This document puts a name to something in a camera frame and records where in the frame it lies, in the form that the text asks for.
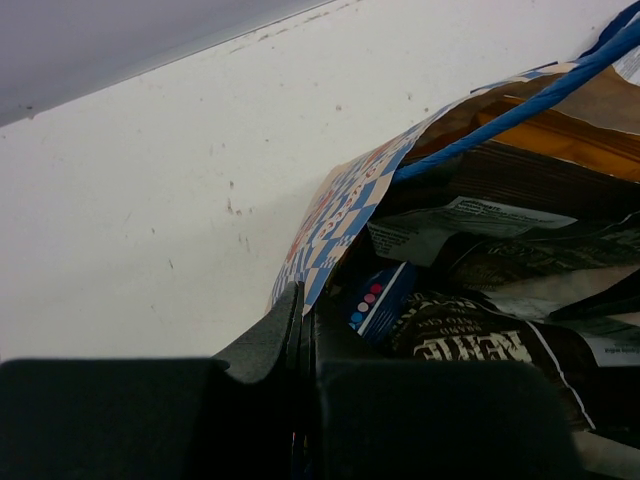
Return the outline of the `blue white snack bag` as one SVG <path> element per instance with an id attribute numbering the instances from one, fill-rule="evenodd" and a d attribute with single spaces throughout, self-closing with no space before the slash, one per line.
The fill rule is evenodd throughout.
<path id="1" fill-rule="evenodd" d="M 398 320 L 416 277 L 416 267 L 403 262 L 357 283 L 342 303 L 349 326 L 369 344 L 379 345 Z"/>

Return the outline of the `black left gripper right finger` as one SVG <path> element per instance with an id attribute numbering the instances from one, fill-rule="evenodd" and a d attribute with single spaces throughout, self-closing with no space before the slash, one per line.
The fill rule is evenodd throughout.
<path id="1" fill-rule="evenodd" d="M 318 479 L 581 479 L 557 394 L 512 361 L 390 360 L 326 299 L 308 315 Z"/>

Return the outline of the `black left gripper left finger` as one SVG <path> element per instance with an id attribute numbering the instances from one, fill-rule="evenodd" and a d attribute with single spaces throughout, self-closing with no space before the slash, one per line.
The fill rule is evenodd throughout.
<path id="1" fill-rule="evenodd" d="M 286 479 L 302 288 L 218 354 L 1 366 L 5 479 Z"/>

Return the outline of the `blue checkered paper bag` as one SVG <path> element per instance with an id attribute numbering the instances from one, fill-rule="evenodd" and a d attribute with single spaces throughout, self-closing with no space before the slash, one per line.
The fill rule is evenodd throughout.
<path id="1" fill-rule="evenodd" d="M 333 169 L 314 195 L 274 282 L 274 305 L 288 283 L 304 284 L 310 309 L 392 184 L 408 180 L 544 113 L 594 127 L 639 131 L 639 75 L 624 64 L 639 53 L 639 5 L 631 4 L 579 58 L 552 63 L 476 89 L 377 149 Z"/>

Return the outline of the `dark blue snack bag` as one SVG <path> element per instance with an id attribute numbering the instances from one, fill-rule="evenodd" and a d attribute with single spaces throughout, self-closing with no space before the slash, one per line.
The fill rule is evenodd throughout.
<path id="1" fill-rule="evenodd" d="M 626 82 L 640 85 L 640 47 L 636 47 L 612 64 L 615 72 Z"/>

